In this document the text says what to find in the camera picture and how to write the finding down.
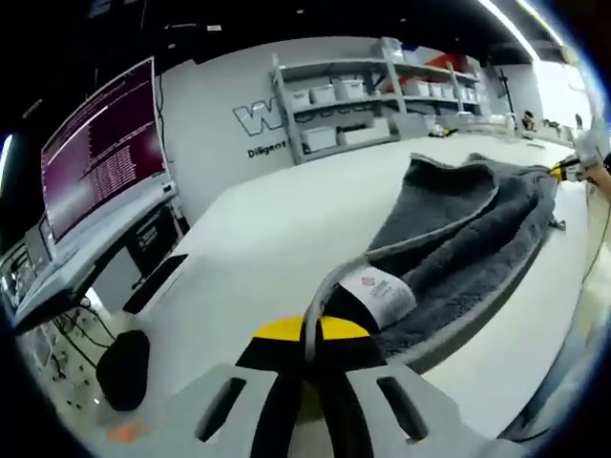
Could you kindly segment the person's right hand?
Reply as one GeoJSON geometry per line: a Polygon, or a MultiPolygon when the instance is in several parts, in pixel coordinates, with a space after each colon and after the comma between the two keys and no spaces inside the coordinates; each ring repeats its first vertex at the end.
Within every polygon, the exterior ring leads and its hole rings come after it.
{"type": "Polygon", "coordinates": [[[611,201],[610,160],[611,154],[608,154],[601,162],[591,165],[581,172],[581,178],[591,181],[607,202],[611,201]]]}

